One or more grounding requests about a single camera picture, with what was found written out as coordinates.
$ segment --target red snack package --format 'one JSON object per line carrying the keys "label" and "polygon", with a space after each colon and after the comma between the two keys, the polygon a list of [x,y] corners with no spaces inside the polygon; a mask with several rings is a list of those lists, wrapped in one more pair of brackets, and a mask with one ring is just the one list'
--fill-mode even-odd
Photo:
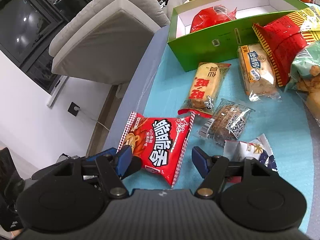
{"label": "red snack package", "polygon": [[223,5],[215,5],[213,7],[203,9],[193,18],[190,33],[220,23],[236,20],[236,12],[237,8],[230,12]]}
{"label": "red snack package", "polygon": [[279,87],[289,82],[291,63],[307,45],[320,40],[320,11],[309,7],[283,16],[264,27],[253,24],[268,54]]}
{"label": "red snack package", "polygon": [[144,117],[131,112],[118,151],[130,145],[142,167],[160,173],[171,187],[177,181],[195,113],[183,118]]}

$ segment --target green box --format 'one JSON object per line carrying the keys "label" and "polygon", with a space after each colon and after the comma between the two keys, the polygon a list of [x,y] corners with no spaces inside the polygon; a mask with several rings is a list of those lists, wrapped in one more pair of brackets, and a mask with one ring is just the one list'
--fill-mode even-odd
{"label": "green box", "polygon": [[[194,16],[202,9],[237,7],[237,20],[189,33]],[[168,44],[185,71],[199,62],[222,62],[237,57],[238,46],[258,43],[253,23],[265,25],[293,10],[308,6],[299,0],[193,0],[173,9]]]}

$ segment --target black wall socket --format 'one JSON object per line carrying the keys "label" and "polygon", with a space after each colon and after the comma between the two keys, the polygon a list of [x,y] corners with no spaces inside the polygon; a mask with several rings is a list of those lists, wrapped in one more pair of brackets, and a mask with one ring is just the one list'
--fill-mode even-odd
{"label": "black wall socket", "polygon": [[79,110],[75,110],[75,106],[77,106],[74,102],[71,102],[70,106],[69,106],[69,109],[68,109],[68,112],[74,116],[77,116]]}

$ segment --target black device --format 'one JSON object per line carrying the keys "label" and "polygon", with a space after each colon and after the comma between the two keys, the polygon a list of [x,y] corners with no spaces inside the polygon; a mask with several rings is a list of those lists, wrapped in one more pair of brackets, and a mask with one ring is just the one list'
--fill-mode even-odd
{"label": "black device", "polygon": [[[16,239],[309,239],[298,229],[307,208],[304,196],[253,158],[230,162],[194,147],[192,161],[204,178],[195,194],[129,194],[115,155],[104,155],[69,158],[39,171],[37,182],[17,198],[25,229]],[[124,173],[140,168],[133,157]],[[85,175],[95,177],[84,180]],[[224,189],[232,176],[242,181]]]}

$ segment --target red and yellow chip bag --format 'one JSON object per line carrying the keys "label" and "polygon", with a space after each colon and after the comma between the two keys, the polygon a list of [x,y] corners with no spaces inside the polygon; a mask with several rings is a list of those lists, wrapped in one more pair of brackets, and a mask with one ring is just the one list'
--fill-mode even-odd
{"label": "red and yellow chip bag", "polygon": [[320,11],[309,7],[292,12],[266,26],[252,26],[268,54],[278,85],[289,82],[291,63],[307,45],[320,40]]}
{"label": "red and yellow chip bag", "polygon": [[177,181],[195,113],[183,118],[144,117],[131,112],[118,150],[130,145],[142,167],[161,174],[174,186]]}

